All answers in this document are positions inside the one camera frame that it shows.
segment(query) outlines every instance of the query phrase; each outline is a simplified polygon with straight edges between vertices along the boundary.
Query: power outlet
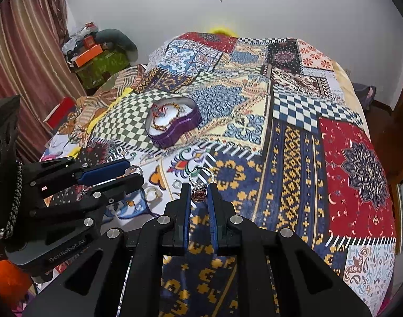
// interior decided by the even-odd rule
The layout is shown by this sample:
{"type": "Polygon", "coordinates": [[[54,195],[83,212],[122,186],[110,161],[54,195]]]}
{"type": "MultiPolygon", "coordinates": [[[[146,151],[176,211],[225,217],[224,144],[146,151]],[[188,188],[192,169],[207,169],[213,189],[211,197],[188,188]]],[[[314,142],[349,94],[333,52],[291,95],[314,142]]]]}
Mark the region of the power outlet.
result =
{"type": "Polygon", "coordinates": [[[345,73],[347,74],[348,78],[350,78],[351,75],[351,69],[344,69],[345,73]]]}

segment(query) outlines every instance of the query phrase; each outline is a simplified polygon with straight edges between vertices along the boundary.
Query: bedspread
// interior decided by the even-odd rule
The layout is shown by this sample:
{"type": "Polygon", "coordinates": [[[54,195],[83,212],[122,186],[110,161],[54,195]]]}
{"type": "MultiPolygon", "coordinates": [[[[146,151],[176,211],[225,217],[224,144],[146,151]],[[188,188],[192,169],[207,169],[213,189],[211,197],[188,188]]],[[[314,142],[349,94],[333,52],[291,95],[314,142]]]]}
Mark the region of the bedspread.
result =
{"type": "MultiPolygon", "coordinates": [[[[179,196],[194,166],[206,166],[238,214],[261,228],[294,230],[376,316],[395,260],[392,202],[347,80],[300,39],[191,32],[165,43],[78,155],[90,165],[125,157],[141,166],[145,188],[161,192],[147,206],[140,193],[111,205],[102,231],[141,227],[179,196]],[[144,120],[154,101],[177,95],[196,101],[202,122],[160,150],[144,120]]],[[[198,180],[206,182],[204,172],[198,180]]],[[[213,253],[208,221],[205,204],[194,204],[187,254],[164,258],[160,316],[238,314],[236,260],[213,253]]]]}

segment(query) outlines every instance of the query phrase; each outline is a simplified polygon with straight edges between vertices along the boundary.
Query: orange flower pattern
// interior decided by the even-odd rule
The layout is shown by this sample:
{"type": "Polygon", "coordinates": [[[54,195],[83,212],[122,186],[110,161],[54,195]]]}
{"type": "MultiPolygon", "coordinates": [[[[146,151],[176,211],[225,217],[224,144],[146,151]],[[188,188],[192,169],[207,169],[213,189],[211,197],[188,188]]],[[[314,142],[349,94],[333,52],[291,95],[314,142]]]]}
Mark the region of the orange flower pattern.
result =
{"type": "Polygon", "coordinates": [[[301,39],[297,39],[297,43],[304,67],[333,71],[329,57],[301,39]]]}

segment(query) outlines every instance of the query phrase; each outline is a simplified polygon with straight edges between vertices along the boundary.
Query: purple heart-shaped box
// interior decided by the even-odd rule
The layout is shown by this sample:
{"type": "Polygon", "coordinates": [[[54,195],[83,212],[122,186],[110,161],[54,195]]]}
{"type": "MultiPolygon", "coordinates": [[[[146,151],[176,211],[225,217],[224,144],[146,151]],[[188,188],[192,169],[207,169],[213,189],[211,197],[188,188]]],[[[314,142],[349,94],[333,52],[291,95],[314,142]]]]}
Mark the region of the purple heart-shaped box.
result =
{"type": "Polygon", "coordinates": [[[159,135],[150,134],[150,126],[153,123],[153,105],[150,107],[149,114],[146,118],[146,133],[154,145],[161,149],[173,146],[180,139],[183,133],[196,128],[201,123],[202,115],[200,114],[199,107],[193,99],[188,97],[170,97],[168,99],[161,99],[156,101],[156,106],[162,106],[173,102],[180,106],[186,105],[192,111],[187,115],[175,119],[163,133],[159,135]]]}

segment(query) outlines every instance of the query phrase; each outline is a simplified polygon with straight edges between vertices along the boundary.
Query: baseboard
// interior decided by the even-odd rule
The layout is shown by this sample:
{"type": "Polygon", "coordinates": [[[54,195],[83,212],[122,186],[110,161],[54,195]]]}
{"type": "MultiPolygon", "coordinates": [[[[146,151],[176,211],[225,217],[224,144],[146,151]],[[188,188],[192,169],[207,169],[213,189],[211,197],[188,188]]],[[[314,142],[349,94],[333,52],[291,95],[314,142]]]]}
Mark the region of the baseboard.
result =
{"type": "Polygon", "coordinates": [[[380,102],[378,100],[372,100],[371,105],[388,112],[389,115],[392,115],[393,110],[386,103],[380,102]]]}

